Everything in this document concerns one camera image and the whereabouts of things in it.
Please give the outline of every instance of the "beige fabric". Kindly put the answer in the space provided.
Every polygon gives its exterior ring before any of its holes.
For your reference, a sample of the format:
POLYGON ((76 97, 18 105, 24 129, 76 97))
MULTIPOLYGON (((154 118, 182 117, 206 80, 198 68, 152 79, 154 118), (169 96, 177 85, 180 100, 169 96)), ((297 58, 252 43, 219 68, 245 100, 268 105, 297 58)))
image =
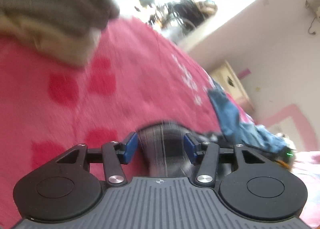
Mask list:
POLYGON ((83 66, 95 52, 101 31, 91 29, 81 36, 24 15, 0 13, 0 33, 14 35, 21 42, 73 66, 83 66))

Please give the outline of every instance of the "black cable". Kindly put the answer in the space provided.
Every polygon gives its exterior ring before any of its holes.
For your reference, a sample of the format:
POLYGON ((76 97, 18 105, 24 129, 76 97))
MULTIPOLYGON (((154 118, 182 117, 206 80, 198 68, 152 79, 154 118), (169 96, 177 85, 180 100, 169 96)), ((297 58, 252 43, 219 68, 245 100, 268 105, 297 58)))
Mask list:
POLYGON ((310 24, 310 27, 309 27, 309 29, 308 29, 308 33, 311 34, 311 35, 316 35, 316 32, 310 32, 310 29, 311 29, 311 27, 312 27, 313 21, 314 21, 315 19, 316 19, 316 17, 313 18, 313 20, 312 20, 312 22, 311 22, 311 24, 310 24))

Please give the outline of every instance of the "metal screw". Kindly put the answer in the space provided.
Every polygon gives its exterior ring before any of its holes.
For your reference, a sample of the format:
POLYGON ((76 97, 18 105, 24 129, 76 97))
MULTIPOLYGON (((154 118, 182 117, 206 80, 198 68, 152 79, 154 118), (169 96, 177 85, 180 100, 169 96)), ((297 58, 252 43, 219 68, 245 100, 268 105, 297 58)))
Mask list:
POLYGON ((108 181, 110 183, 117 184, 117 183, 123 182, 124 181, 124 177, 119 176, 119 175, 114 175, 114 176, 109 177, 108 181))
POLYGON ((200 175, 197 177, 197 181, 199 181, 201 183, 209 183, 209 182, 213 181, 213 178, 209 175, 200 175))

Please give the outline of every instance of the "gray ribbed plate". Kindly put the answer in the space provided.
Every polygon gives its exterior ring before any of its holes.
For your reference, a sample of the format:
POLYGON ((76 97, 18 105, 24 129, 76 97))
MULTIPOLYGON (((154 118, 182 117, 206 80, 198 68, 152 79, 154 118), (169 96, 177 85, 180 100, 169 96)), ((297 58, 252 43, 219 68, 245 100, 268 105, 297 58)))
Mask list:
POLYGON ((69 222, 40 224, 27 219, 15 229, 307 229, 299 218, 263 223, 242 218, 220 203, 213 190, 188 179, 134 177, 109 189, 89 213, 69 222))

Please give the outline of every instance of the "wooden cabinet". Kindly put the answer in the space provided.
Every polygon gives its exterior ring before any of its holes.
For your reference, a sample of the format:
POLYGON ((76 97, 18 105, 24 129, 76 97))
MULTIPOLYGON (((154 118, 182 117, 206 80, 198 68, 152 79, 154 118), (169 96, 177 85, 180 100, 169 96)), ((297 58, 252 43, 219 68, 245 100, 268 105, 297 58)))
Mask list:
POLYGON ((219 68, 211 72, 210 76, 232 96, 232 98, 247 114, 252 114, 254 107, 241 82, 227 61, 225 61, 224 64, 222 64, 219 68))

